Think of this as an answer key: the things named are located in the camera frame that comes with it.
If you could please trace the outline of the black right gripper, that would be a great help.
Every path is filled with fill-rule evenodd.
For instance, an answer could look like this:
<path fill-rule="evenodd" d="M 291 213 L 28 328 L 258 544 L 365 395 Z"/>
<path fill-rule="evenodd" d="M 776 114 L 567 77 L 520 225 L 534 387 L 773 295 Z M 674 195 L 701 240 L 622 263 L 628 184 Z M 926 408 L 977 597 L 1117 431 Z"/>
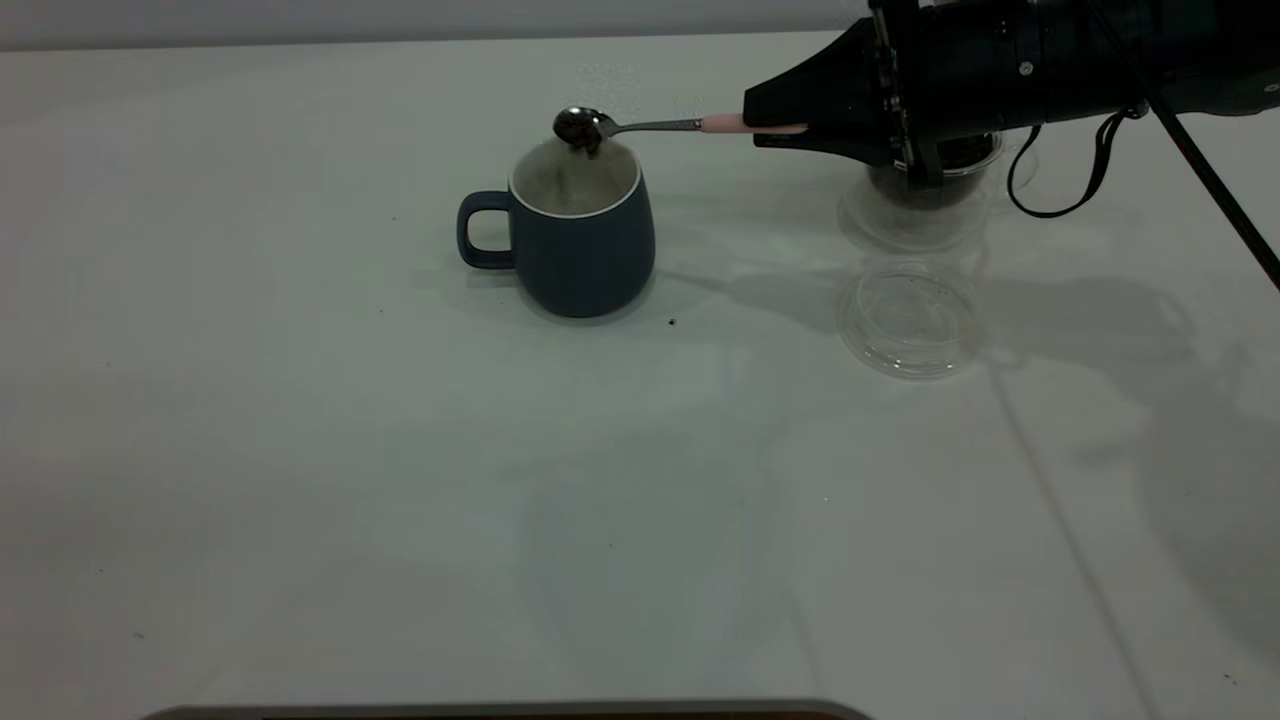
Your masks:
<path fill-rule="evenodd" d="M 888 63 L 890 117 L 909 177 L 940 184 L 938 146 L 1041 123 L 1041 8 L 1036 1 L 872 1 L 815 55 L 746 90 L 748 126 L 808 126 L 758 132 L 758 149 L 823 152 L 868 167 L 892 164 L 877 128 L 883 99 L 876 45 Z"/>

